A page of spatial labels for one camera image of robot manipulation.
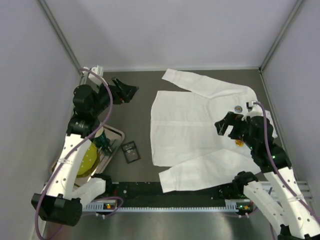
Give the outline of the yellow sunflower brooch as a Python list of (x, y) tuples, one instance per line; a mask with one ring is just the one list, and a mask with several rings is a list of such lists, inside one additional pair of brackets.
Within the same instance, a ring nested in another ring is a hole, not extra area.
[(244, 142), (242, 140), (236, 140), (235, 141), (235, 144), (238, 146), (238, 147), (243, 147), (244, 146)]

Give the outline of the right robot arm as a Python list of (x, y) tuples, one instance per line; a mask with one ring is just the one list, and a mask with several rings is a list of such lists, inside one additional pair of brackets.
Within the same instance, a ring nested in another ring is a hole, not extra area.
[(320, 219), (308, 206), (294, 176), (289, 157), (274, 143), (273, 126), (266, 115), (244, 116), (229, 111), (214, 124), (217, 134), (240, 140), (249, 148), (277, 200), (267, 193), (251, 172), (239, 172), (232, 181), (235, 191), (245, 195), (268, 220), (279, 240), (318, 240)]

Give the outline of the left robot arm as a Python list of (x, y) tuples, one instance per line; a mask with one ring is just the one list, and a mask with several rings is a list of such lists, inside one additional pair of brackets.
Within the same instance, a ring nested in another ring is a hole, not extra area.
[(31, 199), (36, 221), (75, 226), (88, 204), (113, 190), (111, 178), (101, 173), (93, 174), (74, 189), (79, 170), (84, 168), (85, 155), (95, 139), (100, 148), (109, 148), (110, 141), (103, 129), (105, 123), (99, 121), (99, 115), (114, 105), (129, 103), (139, 89), (116, 77), (112, 82), (112, 85), (100, 84), (97, 90), (88, 84), (74, 89), (73, 115), (67, 125), (61, 155), (42, 193), (35, 193)]

